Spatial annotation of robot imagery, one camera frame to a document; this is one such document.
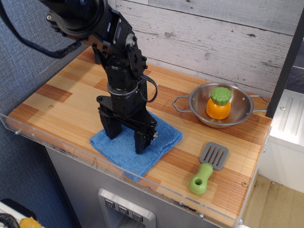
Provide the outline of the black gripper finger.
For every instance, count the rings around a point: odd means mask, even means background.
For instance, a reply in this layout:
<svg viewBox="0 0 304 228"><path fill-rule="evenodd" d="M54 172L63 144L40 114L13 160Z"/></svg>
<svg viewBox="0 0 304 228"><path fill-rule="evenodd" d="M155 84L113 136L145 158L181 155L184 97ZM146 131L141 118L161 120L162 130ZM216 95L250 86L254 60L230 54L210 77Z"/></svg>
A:
<svg viewBox="0 0 304 228"><path fill-rule="evenodd" d="M147 133L142 133L136 131L134 133L134 140L135 140L135 152L137 154L143 153L145 148L151 144L151 137Z"/></svg>
<svg viewBox="0 0 304 228"><path fill-rule="evenodd" d="M106 117L100 114L101 123L109 139L114 139L122 131L122 125L116 118Z"/></svg>

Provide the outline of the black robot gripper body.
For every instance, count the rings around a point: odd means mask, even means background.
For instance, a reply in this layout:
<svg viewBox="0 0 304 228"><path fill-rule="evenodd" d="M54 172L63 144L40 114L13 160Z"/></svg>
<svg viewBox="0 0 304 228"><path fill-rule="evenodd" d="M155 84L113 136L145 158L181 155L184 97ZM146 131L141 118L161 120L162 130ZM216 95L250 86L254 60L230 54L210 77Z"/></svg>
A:
<svg viewBox="0 0 304 228"><path fill-rule="evenodd" d="M146 104L153 102L156 97L148 100L147 80L139 80L131 90L113 89L107 85L110 96L100 95L96 98L100 107L99 114L116 118L121 125L150 135L155 140L158 133L155 130L156 120L148 113Z"/></svg>

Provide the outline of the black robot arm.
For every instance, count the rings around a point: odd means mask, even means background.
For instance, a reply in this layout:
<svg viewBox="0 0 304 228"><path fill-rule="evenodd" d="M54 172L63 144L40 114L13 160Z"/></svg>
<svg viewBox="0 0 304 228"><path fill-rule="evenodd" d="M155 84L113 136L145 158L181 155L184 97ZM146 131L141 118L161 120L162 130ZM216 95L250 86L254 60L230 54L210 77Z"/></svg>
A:
<svg viewBox="0 0 304 228"><path fill-rule="evenodd" d="M146 57L132 26L105 0L46 0L47 19L63 36L91 46L95 61L107 75L109 96L98 96L106 135L113 139L123 126L134 131L140 154L157 137L156 120L148 113Z"/></svg>

